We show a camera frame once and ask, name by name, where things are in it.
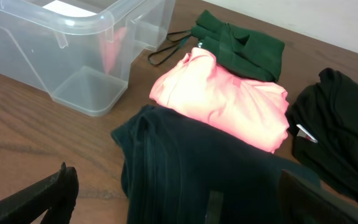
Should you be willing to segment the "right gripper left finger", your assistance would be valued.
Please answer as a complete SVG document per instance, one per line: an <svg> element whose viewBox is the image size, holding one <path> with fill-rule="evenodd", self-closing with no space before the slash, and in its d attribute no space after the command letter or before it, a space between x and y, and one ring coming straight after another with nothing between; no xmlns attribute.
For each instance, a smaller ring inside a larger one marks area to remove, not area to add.
<svg viewBox="0 0 358 224"><path fill-rule="evenodd" d="M58 172L0 200L0 223L69 224L79 192L74 167L62 163Z"/></svg>

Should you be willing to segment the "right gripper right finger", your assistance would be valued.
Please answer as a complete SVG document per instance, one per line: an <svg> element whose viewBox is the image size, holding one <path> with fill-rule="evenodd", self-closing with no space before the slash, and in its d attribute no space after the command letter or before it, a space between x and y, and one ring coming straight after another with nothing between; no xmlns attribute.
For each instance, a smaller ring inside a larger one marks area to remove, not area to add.
<svg viewBox="0 0 358 224"><path fill-rule="evenodd" d="M358 208L287 170L278 184L286 223L358 224Z"/></svg>

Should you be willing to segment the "clear plastic storage bin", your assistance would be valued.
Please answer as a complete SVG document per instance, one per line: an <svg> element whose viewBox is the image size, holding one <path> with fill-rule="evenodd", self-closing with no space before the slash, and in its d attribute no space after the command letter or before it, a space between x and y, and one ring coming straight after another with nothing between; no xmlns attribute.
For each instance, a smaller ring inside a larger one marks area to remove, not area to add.
<svg viewBox="0 0 358 224"><path fill-rule="evenodd" d="M90 116L108 113L133 60L165 40L175 0L59 0L96 13L68 17L49 0L0 0L0 74Z"/></svg>

